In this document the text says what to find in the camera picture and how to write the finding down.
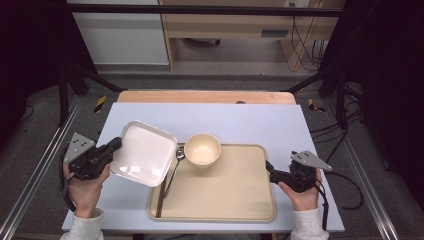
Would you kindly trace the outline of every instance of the white cabinet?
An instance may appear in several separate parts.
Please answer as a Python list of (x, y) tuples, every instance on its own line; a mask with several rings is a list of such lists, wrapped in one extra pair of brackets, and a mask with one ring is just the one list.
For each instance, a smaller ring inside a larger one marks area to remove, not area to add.
[[(68, 0), (84, 4), (157, 5), (157, 0)], [(159, 14), (74, 13), (96, 65), (168, 65)]]

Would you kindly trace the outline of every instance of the table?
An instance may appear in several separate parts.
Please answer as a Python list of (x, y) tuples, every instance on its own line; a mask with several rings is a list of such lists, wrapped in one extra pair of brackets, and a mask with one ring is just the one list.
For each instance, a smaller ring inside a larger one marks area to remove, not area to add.
[[(229, 104), (237, 101), (248, 104)], [(182, 116), (191, 120), (181, 121)], [(268, 160), (285, 171), (292, 150), (316, 153), (300, 106), (290, 93), (126, 91), (114, 103), (97, 144), (119, 135), (123, 125), (135, 118), (172, 133), (179, 142), (199, 131), (208, 131), (221, 143), (261, 144), (267, 150)], [(330, 204), (327, 229), (344, 231), (325, 179), (323, 184)], [(277, 214), (268, 223), (155, 221), (147, 213), (150, 191), (147, 186), (112, 174), (98, 203), (106, 213), (102, 229), (126, 233), (276, 233), (289, 232), (294, 227), (291, 202), (275, 184)], [(69, 230), (72, 219), (69, 212), (64, 230)]]

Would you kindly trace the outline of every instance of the aluminum rail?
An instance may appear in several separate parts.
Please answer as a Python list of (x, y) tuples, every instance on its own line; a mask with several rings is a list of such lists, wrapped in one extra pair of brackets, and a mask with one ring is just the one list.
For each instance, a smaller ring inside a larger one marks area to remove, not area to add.
[(54, 134), (52, 140), (47, 146), (43, 156), (41, 157), (37, 167), (32, 173), (28, 180), (24, 190), (16, 201), (14, 207), (10, 211), (8, 217), (3, 222), (0, 228), (0, 239), (9, 240), (13, 237), (22, 217), (28, 209), (35, 193), (37, 192), (41, 182), (49, 169), (51, 162), (53, 161), (60, 144), (62, 143), (72, 121), (75, 119), (80, 103), (82, 102), (82, 96), (75, 96), (72, 100), (71, 107), (69, 109), (69, 117), (61, 125)]
[(117, 4), (46, 4), (47, 10), (79, 13), (133, 13), (133, 14), (204, 14), (204, 15), (257, 15), (342, 17), (363, 14), (342, 9), (284, 8), (246, 6), (197, 6), (197, 5), (117, 5)]
[[(330, 117), (336, 122), (334, 105), (331, 103), (331, 100), (324, 100), (324, 105), (327, 110), (329, 110)], [(399, 236), (396, 232), (395, 227), (390, 220), (389, 215), (386, 212), (386, 209), (383, 206), (377, 192), (374, 189), (374, 186), (371, 183), (371, 180), (368, 178), (364, 168), (362, 167), (361, 162), (359, 161), (358, 156), (356, 155), (355, 149), (353, 148), (349, 138), (346, 137), (343, 141), (343, 147), (346, 155), (348, 156), (350, 167), (358, 180), (358, 184), (361, 187), (365, 201), (368, 204), (370, 212), (374, 217), (374, 221), (377, 224), (378, 229), (380, 230), (381, 236), (384, 240), (397, 240)]]

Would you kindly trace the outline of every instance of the white plate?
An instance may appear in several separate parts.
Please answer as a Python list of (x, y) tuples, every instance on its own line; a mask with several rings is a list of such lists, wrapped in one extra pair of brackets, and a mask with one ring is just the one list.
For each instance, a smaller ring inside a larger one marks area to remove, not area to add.
[(129, 122), (121, 134), (122, 147), (115, 151), (110, 170), (121, 177), (156, 187), (165, 178), (177, 147), (177, 139), (139, 121)]

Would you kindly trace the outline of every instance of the chopstick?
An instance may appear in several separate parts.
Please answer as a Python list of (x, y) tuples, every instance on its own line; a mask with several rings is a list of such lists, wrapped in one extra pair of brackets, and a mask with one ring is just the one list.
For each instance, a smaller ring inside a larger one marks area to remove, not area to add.
[(166, 187), (166, 177), (163, 179), (162, 184), (160, 185), (160, 192), (159, 192), (159, 200), (158, 200), (158, 206), (156, 208), (156, 218), (160, 218), (162, 215), (162, 206), (163, 206), (163, 200), (165, 199), (165, 187)]

